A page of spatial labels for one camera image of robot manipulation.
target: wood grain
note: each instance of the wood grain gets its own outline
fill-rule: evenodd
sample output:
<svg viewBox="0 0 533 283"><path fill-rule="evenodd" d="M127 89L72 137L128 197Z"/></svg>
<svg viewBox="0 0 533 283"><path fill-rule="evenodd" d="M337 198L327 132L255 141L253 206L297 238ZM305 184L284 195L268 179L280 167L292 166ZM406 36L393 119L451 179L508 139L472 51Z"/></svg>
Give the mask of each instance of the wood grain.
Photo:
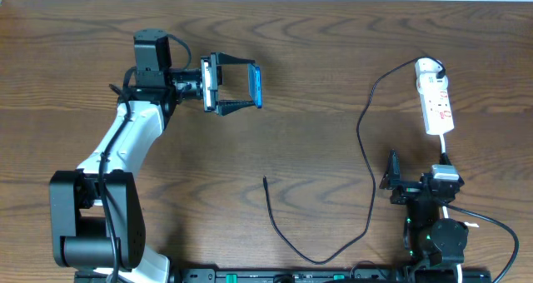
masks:
<svg viewBox="0 0 533 283"><path fill-rule="evenodd" d="M182 104L137 179L147 242L180 264L310 266L268 220L274 213L305 254L323 259L358 235L371 180L356 119L371 84L423 53L445 64L456 129L448 152L466 181L458 206L494 216L521 239L507 282L533 273L533 4L227 0L4 0L0 7L0 281L72 281L52 258L47 184L85 159L115 116L108 83L134 64L132 34L160 27L195 59L222 51L262 66L263 109L227 117ZM185 53L172 48L175 66ZM243 70L224 96L246 98ZM361 127L381 177L388 151L416 177L436 161L412 67L385 80ZM370 231L324 267L391 264L405 207L378 191ZM476 221L452 212L462 221ZM512 239L479 222L466 266L496 276Z"/></svg>

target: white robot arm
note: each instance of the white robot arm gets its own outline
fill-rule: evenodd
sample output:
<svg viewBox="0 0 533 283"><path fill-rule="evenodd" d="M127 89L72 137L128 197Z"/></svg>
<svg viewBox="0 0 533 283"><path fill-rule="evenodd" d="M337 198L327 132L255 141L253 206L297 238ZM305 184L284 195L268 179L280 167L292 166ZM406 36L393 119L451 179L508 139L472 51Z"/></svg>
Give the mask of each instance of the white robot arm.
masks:
<svg viewBox="0 0 533 283"><path fill-rule="evenodd" d="M189 53L182 69L170 68L169 38ZM163 30L141 30L134 41L137 66L121 91L112 88L120 97L111 128L75 171L57 171L50 180L53 254L60 266L109 275L109 281L167 283L174 280L169 259L145 245L134 183L142 162L184 100L203 99L205 112L221 116L261 108L261 73L255 61L219 52L202 57L200 68L187 69L188 46ZM219 100L225 64L247 65L250 101ZM133 73L136 84L130 87ZM80 209L94 205L104 206L105 218L81 216Z"/></svg>

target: white cable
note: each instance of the white cable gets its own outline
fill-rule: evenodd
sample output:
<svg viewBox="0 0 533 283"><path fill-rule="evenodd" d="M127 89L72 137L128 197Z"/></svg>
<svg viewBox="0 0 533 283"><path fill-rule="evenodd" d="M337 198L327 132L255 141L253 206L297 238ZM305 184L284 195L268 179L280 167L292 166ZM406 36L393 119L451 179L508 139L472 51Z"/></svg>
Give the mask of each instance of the white cable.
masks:
<svg viewBox="0 0 533 283"><path fill-rule="evenodd" d="M441 153L446 153L446 141L444 140L444 133L439 134L441 138Z"/></svg>
<svg viewBox="0 0 533 283"><path fill-rule="evenodd" d="M457 265L457 283L463 283L463 270L461 265Z"/></svg>
<svg viewBox="0 0 533 283"><path fill-rule="evenodd" d="M448 208L446 208L446 206L442 207L442 215L444 218L448 218Z"/></svg>
<svg viewBox="0 0 533 283"><path fill-rule="evenodd" d="M465 225L466 226L471 226L473 228L479 228L480 226L477 225L476 223L469 223L468 221L465 221Z"/></svg>

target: white power strip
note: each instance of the white power strip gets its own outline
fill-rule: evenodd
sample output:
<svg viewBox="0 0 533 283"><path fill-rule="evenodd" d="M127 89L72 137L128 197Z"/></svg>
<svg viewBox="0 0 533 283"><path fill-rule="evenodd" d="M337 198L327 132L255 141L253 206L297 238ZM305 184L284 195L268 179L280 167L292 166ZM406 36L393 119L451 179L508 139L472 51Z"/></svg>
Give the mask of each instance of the white power strip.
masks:
<svg viewBox="0 0 533 283"><path fill-rule="evenodd" d="M426 133L442 135L451 131L454 126L447 91L448 77L436 77L442 67L430 58L419 59L415 70L416 89L420 93Z"/></svg>

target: electrical outlet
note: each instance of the electrical outlet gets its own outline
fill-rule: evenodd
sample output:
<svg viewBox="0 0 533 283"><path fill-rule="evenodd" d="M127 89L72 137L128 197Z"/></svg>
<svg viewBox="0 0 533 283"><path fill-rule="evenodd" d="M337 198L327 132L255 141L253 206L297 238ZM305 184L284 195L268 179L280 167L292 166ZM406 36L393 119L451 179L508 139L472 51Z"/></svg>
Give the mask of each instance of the electrical outlet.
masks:
<svg viewBox="0 0 533 283"><path fill-rule="evenodd" d="M454 128L447 91L448 77L436 77L441 69L429 58L419 59L415 64L416 89L420 93L426 133L430 135L444 134Z"/></svg>

